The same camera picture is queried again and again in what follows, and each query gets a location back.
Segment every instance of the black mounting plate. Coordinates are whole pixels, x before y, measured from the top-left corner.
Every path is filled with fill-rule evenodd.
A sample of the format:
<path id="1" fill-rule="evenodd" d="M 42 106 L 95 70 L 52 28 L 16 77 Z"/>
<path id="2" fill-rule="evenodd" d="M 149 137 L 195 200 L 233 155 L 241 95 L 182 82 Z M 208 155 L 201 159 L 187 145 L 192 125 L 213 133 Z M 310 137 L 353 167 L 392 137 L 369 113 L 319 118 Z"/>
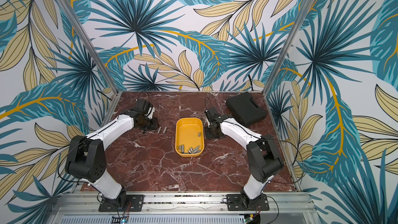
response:
<path id="1" fill-rule="evenodd" d="M 248 211 L 248 210 L 253 210 L 253 211 L 258 211 L 256 209 L 256 206 L 261 207 L 261 211 L 268 211 L 269 210 L 269 205 L 268 205 L 268 200 L 266 195 L 261 194 L 256 201 L 256 204 L 252 208 L 245 208 L 242 204 L 241 201 L 241 194 L 228 194 L 226 195 L 226 202 L 228 206 L 228 211 Z"/>
<path id="2" fill-rule="evenodd" d="M 131 202 L 131 206 L 129 208 L 129 212 L 141 212 L 142 203 L 144 200 L 144 195 L 127 195 L 127 202 Z M 110 202 L 102 199 L 101 204 L 98 208 L 99 212 L 116 212 L 115 206 L 113 206 Z"/>

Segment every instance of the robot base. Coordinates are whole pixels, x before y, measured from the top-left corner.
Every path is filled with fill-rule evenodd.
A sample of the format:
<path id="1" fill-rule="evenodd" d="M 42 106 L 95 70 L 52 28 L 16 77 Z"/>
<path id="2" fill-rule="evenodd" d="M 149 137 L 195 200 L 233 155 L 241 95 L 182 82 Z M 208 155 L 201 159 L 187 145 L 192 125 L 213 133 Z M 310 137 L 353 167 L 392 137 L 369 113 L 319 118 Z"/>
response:
<path id="1" fill-rule="evenodd" d="M 254 200 L 250 200 L 250 202 L 247 202 L 242 194 L 228 194 L 226 195 L 226 201 L 228 211 L 258 211 L 259 206 L 261 207 L 261 211 L 269 210 L 268 200 L 264 194 L 261 194 Z"/>
<path id="2" fill-rule="evenodd" d="M 124 212 L 127 210 L 127 207 L 130 205 L 129 208 L 130 212 L 141 212 L 142 209 L 142 202 L 144 199 L 144 195 L 127 195 L 127 206 L 122 210 L 117 210 L 116 207 L 107 200 L 102 199 L 101 204 L 99 205 L 98 211 L 99 212 Z"/>

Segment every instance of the red marble surface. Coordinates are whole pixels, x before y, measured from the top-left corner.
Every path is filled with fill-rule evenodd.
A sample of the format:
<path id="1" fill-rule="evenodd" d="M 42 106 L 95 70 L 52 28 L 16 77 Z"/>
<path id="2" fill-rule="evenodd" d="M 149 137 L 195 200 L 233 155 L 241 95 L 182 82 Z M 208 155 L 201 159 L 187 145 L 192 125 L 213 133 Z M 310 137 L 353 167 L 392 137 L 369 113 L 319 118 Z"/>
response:
<path id="1" fill-rule="evenodd" d="M 115 117 L 120 111 L 132 108 L 138 94 L 123 92 Z M 162 131 L 142 134 L 132 129 L 120 136 L 106 150 L 108 172 L 128 191 L 240 191 L 250 171 L 246 150 L 230 137 L 205 139 L 204 151 L 198 157 L 180 157 L 174 149 L 176 122 L 180 118 L 197 117 L 205 123 L 205 97 L 211 99 L 220 113 L 231 114 L 225 101 L 236 94 L 149 92 L 149 101 L 155 106 L 154 117 L 158 118 Z M 141 97 L 147 99 L 146 93 Z M 266 109 L 261 93 L 253 93 L 253 97 Z M 249 128 L 276 137 L 269 115 Z M 274 180 L 292 182 L 288 168 L 285 166 Z M 82 191 L 91 190 L 87 185 L 82 187 Z M 264 191 L 296 189 L 290 184 L 270 183 Z"/>

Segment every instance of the ventilation grille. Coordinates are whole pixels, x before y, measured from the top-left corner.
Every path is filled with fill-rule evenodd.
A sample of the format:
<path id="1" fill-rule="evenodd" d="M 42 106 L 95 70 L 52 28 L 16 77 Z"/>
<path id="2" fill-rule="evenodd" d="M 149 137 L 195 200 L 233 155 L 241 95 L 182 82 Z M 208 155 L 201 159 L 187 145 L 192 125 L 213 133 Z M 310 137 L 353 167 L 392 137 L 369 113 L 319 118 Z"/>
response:
<path id="1" fill-rule="evenodd" d="M 106 224 L 111 215 L 64 215 L 60 224 Z M 243 216 L 221 214 L 131 214 L 128 223 L 142 224 L 241 224 Z"/>

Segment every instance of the tropical leaf wallpaper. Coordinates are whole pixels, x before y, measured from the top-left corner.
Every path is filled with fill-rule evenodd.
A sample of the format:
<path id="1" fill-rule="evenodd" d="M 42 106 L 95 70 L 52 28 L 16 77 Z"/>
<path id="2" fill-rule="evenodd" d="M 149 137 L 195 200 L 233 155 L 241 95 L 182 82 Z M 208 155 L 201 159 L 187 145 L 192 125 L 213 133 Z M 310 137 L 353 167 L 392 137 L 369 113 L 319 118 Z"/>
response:
<path id="1" fill-rule="evenodd" d="M 261 90 L 303 0 L 67 0 L 120 90 Z M 43 223 L 113 94 L 54 0 L 0 0 L 0 203 Z M 315 0 L 267 100 L 324 223 L 397 223 L 398 0 Z"/>
<path id="2" fill-rule="evenodd" d="M 320 1 L 266 95 L 287 160 L 322 223 L 398 223 L 398 0 Z"/>
<path id="3" fill-rule="evenodd" d="M 83 23 L 89 0 L 70 0 Z M 112 92 L 54 0 L 0 0 L 2 223 L 43 223 L 72 137 L 99 128 Z"/>

